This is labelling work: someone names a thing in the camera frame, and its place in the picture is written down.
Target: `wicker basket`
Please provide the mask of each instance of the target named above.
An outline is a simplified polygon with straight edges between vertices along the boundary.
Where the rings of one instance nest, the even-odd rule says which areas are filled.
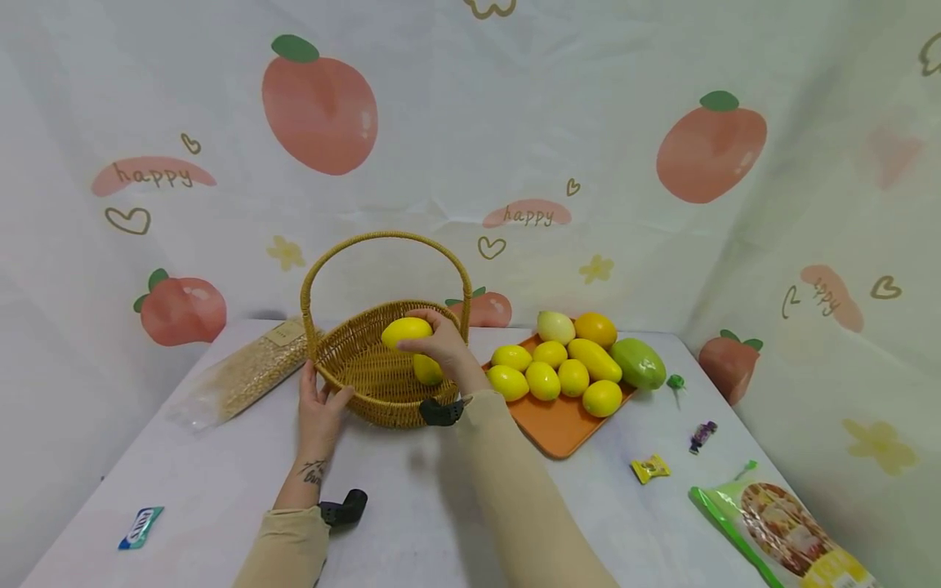
[[[421,384],[412,372],[412,357],[392,351],[382,344],[382,331],[395,319],[415,309],[434,309],[451,319],[464,338],[468,340],[468,325],[471,314],[471,279],[467,270],[454,253],[439,243],[410,232],[379,231],[348,239],[333,247],[313,265],[300,289],[300,311],[309,341],[314,337],[315,327],[311,318],[311,286],[317,272],[334,255],[361,241],[372,239],[410,239],[440,251],[457,268],[464,282],[464,308],[460,320],[445,307],[424,300],[398,300],[387,302],[354,316],[334,328],[312,345],[308,353],[314,366],[328,383],[337,388],[352,386],[356,395],[350,400],[349,409],[368,422],[392,429],[412,429],[425,425],[419,414],[419,404],[434,398],[448,405],[457,398],[457,385],[445,380],[437,386]]]

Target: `wrist tattoo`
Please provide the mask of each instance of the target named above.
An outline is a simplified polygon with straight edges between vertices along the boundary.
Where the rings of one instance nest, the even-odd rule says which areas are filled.
[[[297,475],[303,475],[304,482],[316,485],[319,488],[320,484],[324,481],[324,468],[326,466],[326,459],[305,462],[304,465],[301,466],[301,469]]]

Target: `fabric backdrop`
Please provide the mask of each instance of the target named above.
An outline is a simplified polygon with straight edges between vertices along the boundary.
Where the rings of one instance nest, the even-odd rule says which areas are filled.
[[[0,585],[228,321],[296,313],[371,230],[450,248],[475,325],[761,339],[737,408],[769,455],[885,581],[936,575],[941,9],[884,4],[8,3]],[[460,293],[367,242],[312,311]]]

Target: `blue packet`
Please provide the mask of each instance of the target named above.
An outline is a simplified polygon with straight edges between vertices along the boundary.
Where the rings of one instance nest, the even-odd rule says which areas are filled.
[[[153,522],[164,512],[163,506],[148,506],[137,511],[134,525],[127,535],[120,540],[118,549],[140,549],[147,541],[147,534],[151,532]]]

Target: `beige sleeve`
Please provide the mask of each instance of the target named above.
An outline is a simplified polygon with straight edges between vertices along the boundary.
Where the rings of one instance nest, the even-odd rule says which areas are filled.
[[[232,588],[311,588],[327,560],[320,507],[268,511]]]
[[[617,588],[500,394],[470,395],[455,428],[510,586]]]

